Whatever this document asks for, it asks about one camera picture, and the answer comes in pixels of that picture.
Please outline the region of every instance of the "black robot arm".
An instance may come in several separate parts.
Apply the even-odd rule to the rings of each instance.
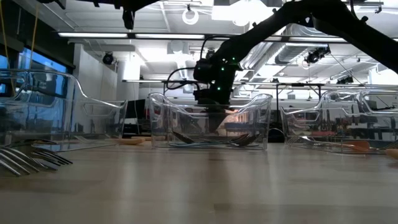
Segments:
[[[366,18],[359,20],[340,0],[287,2],[250,31],[223,42],[210,59],[197,62],[194,79],[209,83],[210,88],[194,92],[195,99],[199,104],[228,105],[239,62],[254,46],[290,23],[342,37],[398,72],[398,43],[365,22]]]

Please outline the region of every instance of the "clear plastic bin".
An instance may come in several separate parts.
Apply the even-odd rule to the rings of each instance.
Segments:
[[[0,71],[0,145],[23,139],[71,144],[120,138],[124,101],[87,97],[78,80],[64,73],[35,70]]]
[[[267,148],[271,95],[244,106],[175,105],[160,93],[149,99],[154,147]]]
[[[314,108],[281,108],[286,145],[353,154],[398,149],[398,91],[326,92]]]

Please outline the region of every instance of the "window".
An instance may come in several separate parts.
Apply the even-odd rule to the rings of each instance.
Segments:
[[[6,93],[6,84],[0,84],[0,94],[1,93]]]
[[[1,69],[7,69],[8,68],[8,63],[7,63],[7,57],[0,55],[0,68]]]
[[[19,54],[19,69],[29,69],[30,54],[31,51],[27,48],[25,48],[24,51]],[[53,60],[50,60],[36,52],[33,52],[32,69],[51,70],[63,73],[67,72],[67,68],[65,66],[60,65],[59,63],[54,62]]]

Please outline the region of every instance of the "ceiling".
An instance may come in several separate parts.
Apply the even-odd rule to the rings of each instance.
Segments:
[[[35,11],[35,1],[14,0],[31,13]],[[373,8],[361,8],[357,10],[357,16],[368,16],[367,24],[390,37],[398,37],[398,1],[385,0],[382,13],[373,13]],[[184,4],[175,5],[166,2],[157,2],[139,10],[136,14],[134,30],[126,30],[122,20],[122,10],[115,10],[114,6],[101,4],[95,8],[93,3],[74,0],[67,1],[67,9],[62,10],[57,4],[51,3],[40,7],[39,18],[52,26],[57,31],[63,32],[150,32],[150,33],[192,33],[192,34],[242,34],[249,26],[237,26],[232,21],[215,21],[211,18],[213,0],[202,1],[201,6],[193,5],[192,9],[200,11],[198,22],[194,25],[186,24],[182,14],[186,8]],[[169,40],[104,40],[90,39],[79,40],[84,43],[85,49],[101,57],[103,50],[113,50],[116,47],[134,50],[144,61],[141,74],[146,79],[165,79],[167,75],[177,68],[173,57],[168,57],[167,46]],[[188,45],[187,65],[195,65],[199,59],[198,49],[202,42],[185,41]],[[220,41],[209,41],[207,48],[217,49]],[[368,69],[377,63],[372,58],[349,44],[331,44],[331,52],[335,56],[327,56],[309,69],[302,66],[306,54],[298,55],[295,60],[280,72],[272,74],[279,78],[280,82],[308,82],[312,83],[330,81],[330,77],[353,69],[354,75],[360,82],[368,80]],[[130,57],[129,50],[114,52],[119,60]],[[260,55],[256,63],[260,63],[264,54]]]

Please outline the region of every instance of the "wooden table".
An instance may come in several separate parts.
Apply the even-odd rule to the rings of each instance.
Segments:
[[[0,178],[0,223],[398,223],[398,162],[270,144],[264,152],[119,146],[56,173]]]

